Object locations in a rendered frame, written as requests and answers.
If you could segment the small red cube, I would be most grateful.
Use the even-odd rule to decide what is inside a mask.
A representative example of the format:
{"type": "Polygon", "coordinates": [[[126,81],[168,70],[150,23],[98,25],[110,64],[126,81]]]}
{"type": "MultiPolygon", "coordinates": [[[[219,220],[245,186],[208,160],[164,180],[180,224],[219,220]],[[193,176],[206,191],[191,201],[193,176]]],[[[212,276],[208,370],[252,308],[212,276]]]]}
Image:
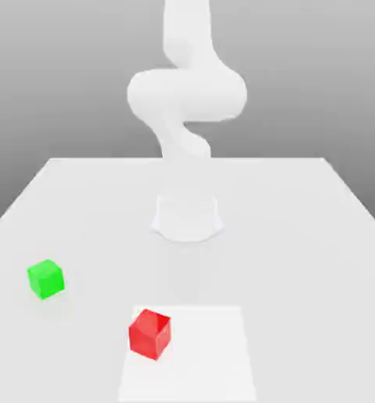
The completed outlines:
{"type": "Polygon", "coordinates": [[[171,318],[143,309],[128,329],[131,351],[158,360],[171,341],[171,318]]]}

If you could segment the small green cube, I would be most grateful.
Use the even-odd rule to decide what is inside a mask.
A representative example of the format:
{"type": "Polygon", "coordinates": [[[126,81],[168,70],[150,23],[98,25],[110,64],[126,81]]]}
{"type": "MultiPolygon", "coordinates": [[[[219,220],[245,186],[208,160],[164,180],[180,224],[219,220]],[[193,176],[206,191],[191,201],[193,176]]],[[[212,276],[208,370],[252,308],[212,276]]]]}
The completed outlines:
{"type": "Polygon", "coordinates": [[[62,269],[52,260],[44,260],[27,269],[30,288],[42,300],[64,290],[62,269]]]}

